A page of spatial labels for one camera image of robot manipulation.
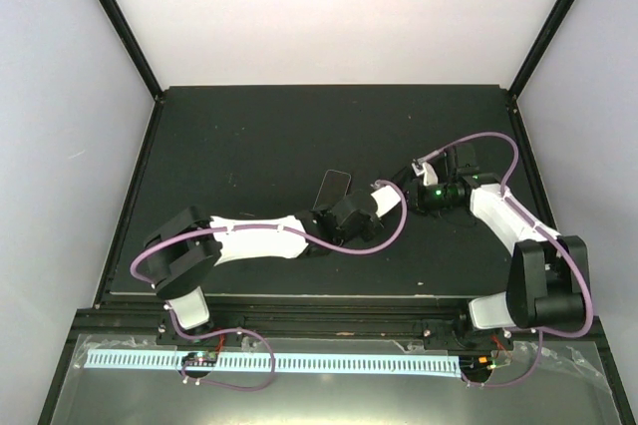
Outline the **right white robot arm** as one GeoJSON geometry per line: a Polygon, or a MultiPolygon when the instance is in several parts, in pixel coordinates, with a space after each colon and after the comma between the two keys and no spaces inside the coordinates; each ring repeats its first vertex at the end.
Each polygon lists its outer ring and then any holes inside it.
{"type": "Polygon", "coordinates": [[[456,342],[478,347],[489,330],[535,329],[565,338],[586,335],[594,321],[588,250],[534,216],[504,179],[480,170],[472,145],[456,142],[413,160],[409,209],[429,214],[466,209],[511,256],[504,291],[477,297],[453,324],[456,342]]]}

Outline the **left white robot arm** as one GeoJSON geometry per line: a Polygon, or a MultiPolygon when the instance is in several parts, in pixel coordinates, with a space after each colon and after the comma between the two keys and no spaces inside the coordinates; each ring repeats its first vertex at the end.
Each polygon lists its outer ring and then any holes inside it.
{"type": "Polygon", "coordinates": [[[157,297],[174,313],[180,334],[201,344],[214,329],[202,290],[212,268],[254,258],[321,256],[354,238],[370,240],[382,227],[381,218],[400,201],[392,188],[384,186],[373,192],[354,191],[331,206],[276,219],[214,215],[209,232],[198,210],[191,208],[147,242],[145,249],[152,253],[143,264],[157,297]]]}

